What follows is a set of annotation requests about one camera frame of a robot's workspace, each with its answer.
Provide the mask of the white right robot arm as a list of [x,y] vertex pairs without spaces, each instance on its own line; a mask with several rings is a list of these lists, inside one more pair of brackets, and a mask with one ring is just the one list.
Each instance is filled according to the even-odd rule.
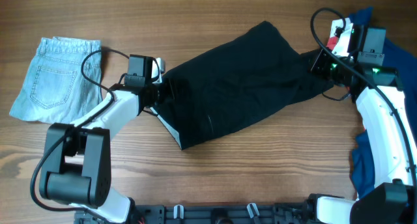
[[319,223],[415,223],[416,146],[397,70],[350,60],[350,70],[329,51],[306,54],[311,73],[349,88],[365,128],[365,156],[354,152],[356,201],[311,195],[306,217]]

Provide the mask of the black shorts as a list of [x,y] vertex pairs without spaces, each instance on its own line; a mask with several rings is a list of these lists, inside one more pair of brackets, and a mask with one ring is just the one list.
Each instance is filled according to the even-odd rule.
[[268,21],[164,75],[175,97],[153,107],[181,149],[223,137],[332,88]]

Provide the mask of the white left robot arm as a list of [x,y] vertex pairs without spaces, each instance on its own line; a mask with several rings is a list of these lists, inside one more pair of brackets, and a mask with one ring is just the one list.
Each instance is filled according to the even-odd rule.
[[111,139],[144,108],[170,98],[169,83],[129,86],[120,83],[91,112],[72,124],[52,124],[44,155],[35,167],[30,192],[61,203],[61,212],[88,214],[104,223],[143,223],[134,201],[111,187]]

